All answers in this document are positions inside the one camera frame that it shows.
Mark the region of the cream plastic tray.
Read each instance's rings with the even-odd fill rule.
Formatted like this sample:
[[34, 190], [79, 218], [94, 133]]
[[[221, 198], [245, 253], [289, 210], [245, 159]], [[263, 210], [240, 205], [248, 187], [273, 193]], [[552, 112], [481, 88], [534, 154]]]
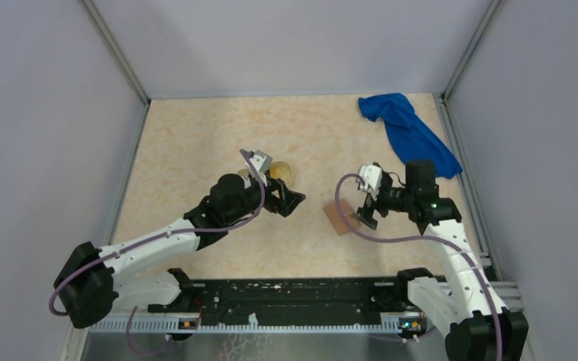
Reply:
[[[241, 169], [236, 173], [243, 179], [245, 183], [245, 188], [249, 188], [252, 185], [257, 186], [257, 178], [252, 177], [248, 173], [247, 168]], [[275, 179], [282, 179], [288, 187], [294, 182], [293, 170], [291, 166], [284, 161], [273, 161], [271, 163], [270, 170], [268, 170], [268, 172], [266, 173], [266, 176], [273, 177]]]

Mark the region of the tan leather card holder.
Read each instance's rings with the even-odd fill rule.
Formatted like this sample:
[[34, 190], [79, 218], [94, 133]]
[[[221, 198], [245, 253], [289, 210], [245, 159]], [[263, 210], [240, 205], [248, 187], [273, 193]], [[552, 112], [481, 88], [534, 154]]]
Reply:
[[[360, 222], [352, 217], [354, 210], [347, 202], [347, 200], [344, 198], [340, 199], [339, 206], [347, 222], [354, 229], [359, 229]], [[326, 204], [323, 207], [323, 211], [337, 235], [344, 235], [351, 232], [351, 228], [345, 223], [342, 216], [338, 212], [337, 203], [335, 201]]]

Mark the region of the blue cloth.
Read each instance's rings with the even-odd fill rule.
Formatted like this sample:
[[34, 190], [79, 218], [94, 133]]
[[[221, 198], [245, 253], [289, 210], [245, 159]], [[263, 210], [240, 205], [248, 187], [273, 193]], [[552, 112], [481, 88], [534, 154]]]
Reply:
[[446, 179], [464, 171], [457, 157], [417, 115], [404, 94], [360, 97], [357, 106], [362, 117], [385, 124], [389, 143], [402, 162], [430, 160], [434, 163], [436, 176]]

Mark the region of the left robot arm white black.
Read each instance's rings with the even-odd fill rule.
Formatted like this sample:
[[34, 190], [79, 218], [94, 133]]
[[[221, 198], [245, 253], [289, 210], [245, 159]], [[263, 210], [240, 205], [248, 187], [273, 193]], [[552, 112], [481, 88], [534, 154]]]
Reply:
[[186, 311], [196, 292], [184, 271], [174, 268], [155, 276], [142, 271], [215, 244], [263, 210], [288, 217], [305, 200], [305, 194], [268, 174], [225, 174], [195, 208], [162, 229], [121, 244], [79, 244], [53, 282], [48, 308], [76, 329], [124, 308]]

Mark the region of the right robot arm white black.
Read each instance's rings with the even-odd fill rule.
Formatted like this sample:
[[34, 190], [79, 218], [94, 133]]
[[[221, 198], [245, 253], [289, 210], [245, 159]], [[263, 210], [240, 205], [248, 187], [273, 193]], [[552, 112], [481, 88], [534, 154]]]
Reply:
[[417, 270], [402, 276], [394, 301], [403, 310], [419, 308], [444, 338], [450, 360], [519, 360], [529, 325], [521, 311], [512, 311], [486, 277], [470, 246], [455, 202], [440, 195], [430, 160], [405, 164], [405, 181], [394, 185], [391, 174], [377, 162], [349, 175], [366, 193], [354, 219], [376, 229], [374, 213], [406, 214], [419, 230], [413, 240], [426, 241], [439, 257], [449, 291], [433, 275]]

